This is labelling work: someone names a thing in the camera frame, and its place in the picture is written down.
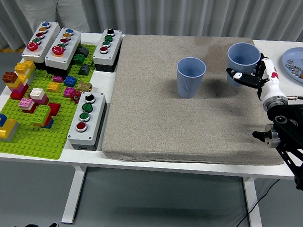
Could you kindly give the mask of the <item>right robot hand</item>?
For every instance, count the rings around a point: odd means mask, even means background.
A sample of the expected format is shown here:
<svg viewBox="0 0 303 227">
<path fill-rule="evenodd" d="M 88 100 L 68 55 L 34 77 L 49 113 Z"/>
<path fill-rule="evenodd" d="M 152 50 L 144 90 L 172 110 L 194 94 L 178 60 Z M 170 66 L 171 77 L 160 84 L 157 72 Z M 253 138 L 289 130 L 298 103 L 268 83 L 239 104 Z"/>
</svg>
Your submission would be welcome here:
<svg viewBox="0 0 303 227">
<path fill-rule="evenodd" d="M 257 90 L 257 96 L 262 101 L 264 111 L 273 106 L 288 104 L 287 96 L 280 89 L 279 76 L 274 63 L 263 54 L 256 64 L 254 74 L 239 72 L 230 67 L 226 71 L 236 83 Z"/>
</svg>

